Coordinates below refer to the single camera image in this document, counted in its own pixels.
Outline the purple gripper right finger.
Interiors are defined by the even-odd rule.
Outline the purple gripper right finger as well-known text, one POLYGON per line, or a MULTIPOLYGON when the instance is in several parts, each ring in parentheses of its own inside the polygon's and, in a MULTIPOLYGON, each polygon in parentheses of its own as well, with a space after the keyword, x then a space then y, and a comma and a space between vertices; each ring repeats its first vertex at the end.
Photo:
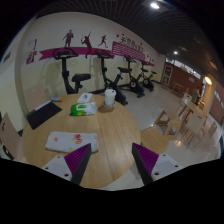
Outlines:
POLYGON ((132 155, 144 185, 182 169, 168 154, 157 154, 137 143, 132 144, 132 155))

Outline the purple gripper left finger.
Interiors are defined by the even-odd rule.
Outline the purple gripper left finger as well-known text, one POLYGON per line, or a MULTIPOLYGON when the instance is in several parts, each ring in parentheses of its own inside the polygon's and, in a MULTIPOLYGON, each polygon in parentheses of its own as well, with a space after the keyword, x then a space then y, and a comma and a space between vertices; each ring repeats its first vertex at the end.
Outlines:
POLYGON ((91 144, 86 144, 66 156, 56 155, 43 166, 43 170, 79 185, 91 154, 91 144))

